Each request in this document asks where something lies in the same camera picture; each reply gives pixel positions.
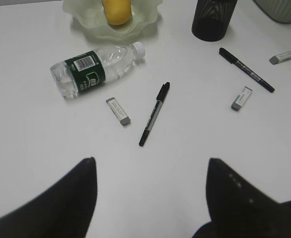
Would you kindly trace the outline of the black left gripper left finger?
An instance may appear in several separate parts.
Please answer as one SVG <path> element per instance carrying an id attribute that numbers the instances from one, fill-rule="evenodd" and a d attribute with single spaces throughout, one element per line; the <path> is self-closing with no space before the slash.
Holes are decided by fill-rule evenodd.
<path id="1" fill-rule="evenodd" d="M 96 161 L 81 160 L 33 200 L 0 217 L 0 238 L 84 238 L 96 205 Z"/>

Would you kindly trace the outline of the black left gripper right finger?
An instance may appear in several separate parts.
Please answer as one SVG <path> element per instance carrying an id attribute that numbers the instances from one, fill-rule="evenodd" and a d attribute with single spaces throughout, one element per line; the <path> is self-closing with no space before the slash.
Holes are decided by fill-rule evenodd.
<path id="1" fill-rule="evenodd" d="M 211 220 L 195 238 L 291 238 L 291 202 L 271 199 L 222 159 L 209 160 L 206 201 Z"/>

